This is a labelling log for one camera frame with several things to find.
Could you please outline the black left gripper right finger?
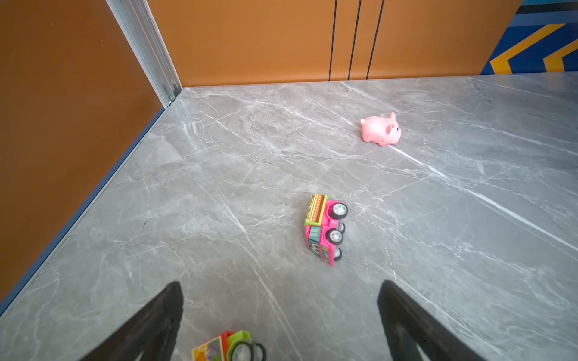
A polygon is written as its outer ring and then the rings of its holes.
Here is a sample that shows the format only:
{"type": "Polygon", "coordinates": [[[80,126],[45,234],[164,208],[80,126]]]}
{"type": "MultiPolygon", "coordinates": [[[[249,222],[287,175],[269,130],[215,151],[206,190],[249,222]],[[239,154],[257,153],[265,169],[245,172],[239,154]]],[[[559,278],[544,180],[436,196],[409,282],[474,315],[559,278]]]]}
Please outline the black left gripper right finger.
{"type": "Polygon", "coordinates": [[[391,359],[481,360],[394,281],[386,280],[377,299],[391,359]]]}

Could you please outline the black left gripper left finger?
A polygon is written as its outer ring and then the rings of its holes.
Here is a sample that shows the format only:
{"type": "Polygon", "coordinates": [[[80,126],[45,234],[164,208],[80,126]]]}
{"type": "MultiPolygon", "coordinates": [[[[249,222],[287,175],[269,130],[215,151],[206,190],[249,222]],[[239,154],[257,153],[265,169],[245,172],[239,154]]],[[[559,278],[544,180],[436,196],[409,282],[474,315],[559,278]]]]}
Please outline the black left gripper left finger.
{"type": "Polygon", "coordinates": [[[170,360],[182,320],[181,284],[173,281],[83,360],[170,360]]]}

